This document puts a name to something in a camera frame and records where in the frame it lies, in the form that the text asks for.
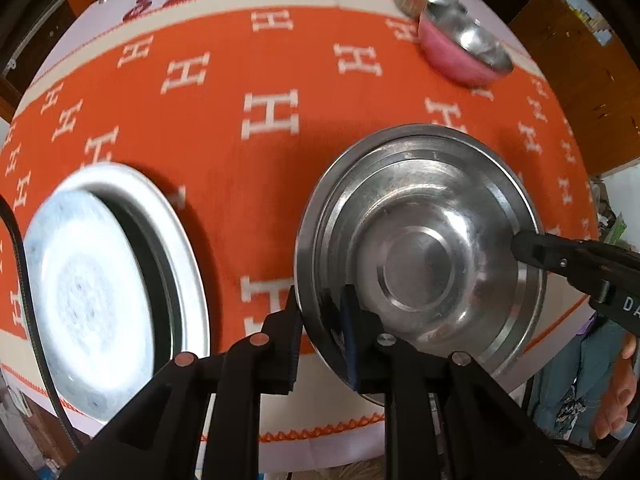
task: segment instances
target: white plate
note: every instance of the white plate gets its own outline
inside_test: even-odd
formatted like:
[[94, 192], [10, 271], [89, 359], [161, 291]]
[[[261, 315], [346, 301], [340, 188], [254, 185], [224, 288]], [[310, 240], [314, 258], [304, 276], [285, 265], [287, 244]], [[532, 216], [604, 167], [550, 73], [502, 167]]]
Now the white plate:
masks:
[[[107, 242], [111, 239], [103, 237], [100, 233], [100, 237], [104, 238], [99, 241], [101, 245], [113, 244], [114, 246], [111, 260], [103, 256], [98, 258], [103, 273], [110, 275], [110, 281], [107, 283], [113, 286], [115, 283], [124, 284], [140, 280], [140, 283], [146, 285], [146, 298], [150, 299], [150, 302], [146, 303], [145, 310], [148, 321], [147, 324], [143, 324], [135, 316], [126, 317], [126, 314], [130, 314], [130, 310], [127, 310], [124, 305], [127, 304], [129, 298], [123, 299], [122, 295], [111, 298], [118, 301], [118, 305], [113, 307], [113, 311], [122, 310], [123, 317], [122, 319], [118, 318], [122, 327], [118, 330], [122, 330], [123, 334], [127, 333], [131, 340], [136, 340], [119, 340], [120, 343], [114, 346], [113, 353], [105, 355], [104, 363], [100, 364], [107, 370], [110, 367], [116, 369], [121, 375], [120, 378], [105, 379], [101, 384], [98, 384], [100, 381], [96, 379], [92, 379], [93, 382], [90, 382], [79, 378], [76, 376], [78, 371], [68, 373], [68, 367], [65, 367], [65, 372], [60, 374], [62, 378], [58, 378], [58, 369], [49, 363], [54, 383], [60, 394], [86, 415], [106, 422], [152, 377], [154, 370], [158, 370], [172, 356], [181, 351], [193, 352], [198, 357], [206, 357], [210, 354], [209, 312], [198, 265], [186, 232], [165, 196], [146, 176], [124, 164], [102, 162], [87, 166], [67, 177], [45, 202], [45, 205], [49, 202], [63, 201], [59, 196], [69, 196], [69, 192], [91, 197], [94, 205], [98, 203], [102, 206], [96, 209], [107, 213], [105, 216], [110, 219], [107, 223], [111, 225], [112, 230], [116, 230], [113, 227], [115, 222], [119, 229], [118, 233], [124, 237], [124, 240], [121, 238], [121, 243], [116, 245], [115, 242]], [[32, 224], [36, 221], [39, 213], [40, 210], [34, 216]], [[51, 218], [44, 223], [46, 229], [41, 230], [42, 232], [53, 230], [51, 225], [54, 222]], [[31, 225], [25, 237], [26, 246], [28, 242], [35, 243], [30, 231]], [[66, 238], [61, 238], [62, 241], [59, 243], [66, 243], [69, 238], [72, 238], [72, 235], [68, 234]], [[76, 250], [84, 249], [82, 244], [76, 243], [75, 240], [71, 240], [69, 243]], [[87, 245], [87, 247], [92, 253], [97, 250], [91, 245]], [[141, 247], [144, 249], [144, 254], [141, 254]], [[132, 258], [133, 262], [137, 263], [134, 268], [123, 263], [125, 252], [127, 252], [126, 258]], [[42, 272], [35, 270], [37, 267], [34, 267], [32, 271], [31, 266], [30, 264], [30, 281], [34, 290], [34, 302], [36, 302], [36, 288], [39, 286], [37, 281], [42, 281], [43, 278], [41, 277]], [[149, 280], [149, 272], [147, 272], [150, 266], [155, 269], [156, 276], [153, 281]], [[117, 281], [125, 279], [125, 277], [121, 277], [123, 273], [127, 274], [126, 280], [129, 282]], [[94, 290], [95, 283], [91, 283], [91, 285]], [[48, 286], [50, 290], [60, 287], [60, 278], [51, 279], [51, 284]], [[126, 290], [123, 285], [118, 287], [117, 293]], [[164, 298], [165, 303], [161, 302], [158, 306], [156, 301], [158, 297]], [[103, 321], [97, 326], [105, 334], [111, 334], [113, 329], [108, 322], [113, 319], [105, 318]], [[40, 326], [40, 319], [38, 319], [38, 328], [42, 332], [43, 327]], [[77, 331], [77, 328], [69, 327], [68, 330]], [[147, 354], [144, 358], [141, 357], [141, 354], [132, 355], [132, 349], [140, 352], [140, 344], [147, 340], [150, 341], [150, 358]], [[70, 356], [75, 349], [68, 348], [65, 346], [66, 344], [61, 344], [60, 347], [63, 348], [63, 351], [58, 350], [58, 352], [63, 354], [67, 362], [75, 362], [75, 358]], [[98, 370], [98, 361], [92, 362], [94, 370]], [[128, 387], [123, 389], [123, 393], [116, 395], [113, 384], [120, 381], [121, 388], [123, 388], [124, 381], [127, 380], [125, 375], [129, 373], [129, 369], [133, 370], [134, 368], [138, 371], [137, 380], [132, 379], [128, 383]], [[79, 370], [82, 370], [83, 374], [85, 373], [84, 368], [79, 368]]]
[[83, 190], [54, 193], [24, 237], [38, 331], [68, 402], [108, 420], [152, 377], [145, 285], [124, 231]]

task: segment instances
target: human hand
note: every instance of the human hand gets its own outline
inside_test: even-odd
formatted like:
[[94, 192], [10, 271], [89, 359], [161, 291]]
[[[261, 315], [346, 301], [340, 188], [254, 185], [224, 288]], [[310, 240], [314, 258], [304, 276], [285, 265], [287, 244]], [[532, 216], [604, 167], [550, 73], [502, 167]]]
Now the human hand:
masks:
[[602, 396], [593, 419], [591, 436], [594, 442], [619, 431], [626, 422], [627, 407], [636, 394], [638, 379], [634, 376], [631, 357], [636, 351], [636, 337], [627, 333], [616, 361], [609, 387]]

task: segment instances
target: screw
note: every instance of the screw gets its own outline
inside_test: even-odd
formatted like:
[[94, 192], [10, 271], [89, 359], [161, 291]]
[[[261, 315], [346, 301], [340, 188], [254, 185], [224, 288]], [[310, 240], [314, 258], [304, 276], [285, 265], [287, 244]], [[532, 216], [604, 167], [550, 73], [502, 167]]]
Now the screw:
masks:
[[254, 346], [263, 346], [263, 345], [266, 345], [268, 342], [269, 342], [269, 336], [266, 335], [264, 332], [255, 333], [249, 338], [249, 343], [251, 343]]
[[453, 352], [451, 360], [458, 366], [467, 366], [471, 362], [471, 356], [466, 352]]
[[396, 337], [392, 334], [383, 332], [376, 338], [376, 341], [380, 346], [393, 346], [396, 344]]
[[196, 360], [196, 356], [191, 352], [180, 352], [175, 358], [175, 363], [180, 367], [189, 366]]

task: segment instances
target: table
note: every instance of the table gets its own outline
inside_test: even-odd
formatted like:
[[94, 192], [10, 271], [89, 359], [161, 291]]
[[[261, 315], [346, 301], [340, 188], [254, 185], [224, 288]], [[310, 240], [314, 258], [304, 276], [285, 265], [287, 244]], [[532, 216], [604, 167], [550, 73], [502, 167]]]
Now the table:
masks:
[[[392, 0], [95, 4], [25, 93], [0, 153], [0, 193], [24, 232], [82, 164], [107, 159], [141, 169], [172, 200], [190, 236], [210, 314], [222, 328], [214, 334], [219, 350], [259, 330], [284, 302], [298, 222], [324, 169], [388, 126], [431, 122], [468, 132], [519, 174], [548, 231], [595, 236], [587, 175], [553, 92], [487, 6], [463, 3], [516, 64], [487, 90], [458, 88], [433, 72], [415, 25]], [[10, 246], [4, 228], [2, 245]], [[22, 326], [10, 251], [0, 256], [2, 373], [52, 411]], [[569, 341], [591, 315], [584, 300], [564, 278], [550, 277], [536, 333], [500, 380], [505, 389]], [[382, 408], [343, 385], [306, 339], [302, 350], [293, 393], [263, 398], [260, 470], [380, 455]], [[66, 408], [79, 429], [100, 429]]]

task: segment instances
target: black cable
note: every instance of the black cable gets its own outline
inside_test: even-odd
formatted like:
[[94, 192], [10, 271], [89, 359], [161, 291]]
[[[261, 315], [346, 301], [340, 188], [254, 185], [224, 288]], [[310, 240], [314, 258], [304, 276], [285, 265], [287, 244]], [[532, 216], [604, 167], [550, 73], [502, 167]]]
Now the black cable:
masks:
[[24, 311], [24, 318], [29, 331], [31, 345], [33, 346], [33, 352], [36, 356], [38, 370], [42, 376], [42, 382], [44, 383], [49, 400], [53, 405], [53, 410], [58, 416], [60, 426], [62, 426], [66, 436], [68, 436], [71, 445], [77, 452], [79, 452], [82, 449], [82, 442], [78, 438], [76, 430], [71, 426], [71, 422], [69, 421], [68, 416], [66, 416], [65, 410], [62, 408], [60, 397], [58, 396], [56, 387], [53, 384], [53, 378], [51, 377], [49, 367], [47, 367], [47, 360], [44, 355], [44, 350], [42, 349], [40, 333], [38, 332], [38, 326], [36, 323], [36, 315], [33, 310], [33, 298], [31, 297], [29, 273], [27, 271], [27, 258], [24, 254], [24, 244], [22, 243], [20, 228], [18, 227], [18, 222], [15, 219], [11, 206], [9, 206], [2, 196], [0, 196], [0, 218], [9, 231], [11, 243], [14, 247], [15, 263], [18, 269], [18, 284], [20, 285], [20, 295], [22, 297], [22, 309]]

